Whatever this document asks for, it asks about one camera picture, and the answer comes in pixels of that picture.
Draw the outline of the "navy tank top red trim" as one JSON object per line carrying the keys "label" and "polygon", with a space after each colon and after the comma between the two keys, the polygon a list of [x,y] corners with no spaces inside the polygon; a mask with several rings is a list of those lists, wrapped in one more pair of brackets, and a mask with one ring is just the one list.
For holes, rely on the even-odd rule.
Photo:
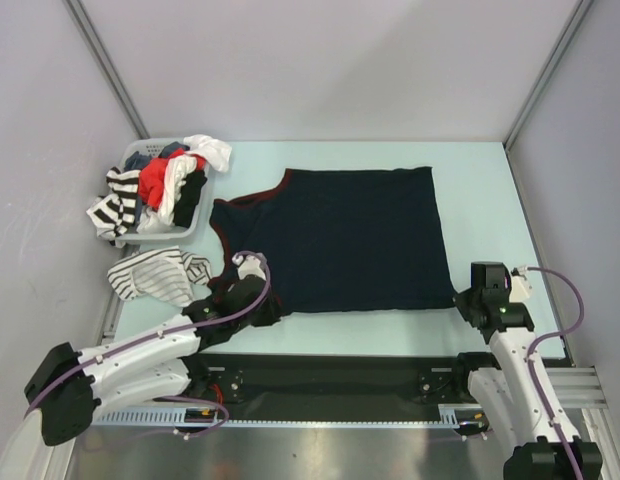
{"label": "navy tank top red trim", "polygon": [[262,254],[292,313],[440,310],[453,305],[432,170],[288,169],[274,188],[214,202],[227,285],[241,251]]}

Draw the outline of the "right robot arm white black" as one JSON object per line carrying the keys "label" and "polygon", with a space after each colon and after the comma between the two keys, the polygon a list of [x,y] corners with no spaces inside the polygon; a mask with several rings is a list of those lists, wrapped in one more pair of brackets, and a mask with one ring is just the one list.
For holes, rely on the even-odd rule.
{"label": "right robot arm white black", "polygon": [[506,479],[596,479],[599,447],[582,439],[555,393],[524,304],[527,268],[474,262],[470,286],[454,297],[461,317],[477,329],[489,350],[458,355],[451,388],[476,401],[505,456]]}

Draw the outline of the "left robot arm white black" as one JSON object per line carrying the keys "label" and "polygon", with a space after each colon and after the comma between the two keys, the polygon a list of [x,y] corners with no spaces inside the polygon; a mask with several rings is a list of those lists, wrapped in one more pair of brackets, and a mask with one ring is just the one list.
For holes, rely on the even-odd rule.
{"label": "left robot arm white black", "polygon": [[59,344],[24,388],[28,409],[41,416],[44,444],[58,446],[132,405],[172,397],[218,400],[201,352],[280,317],[269,281],[249,275],[126,341],[83,350]]}

